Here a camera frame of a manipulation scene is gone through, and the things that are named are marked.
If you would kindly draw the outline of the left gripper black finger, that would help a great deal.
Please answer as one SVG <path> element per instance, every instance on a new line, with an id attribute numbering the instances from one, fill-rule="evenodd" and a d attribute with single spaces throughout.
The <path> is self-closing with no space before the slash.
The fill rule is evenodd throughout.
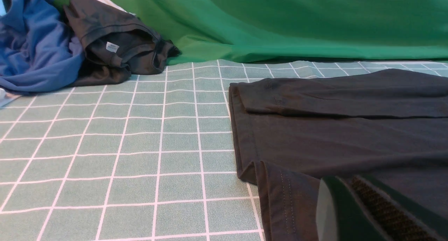
<path id="1" fill-rule="evenodd" d="M 447 220 L 368 175 L 320 180 L 320 241 L 446 241 Z"/>

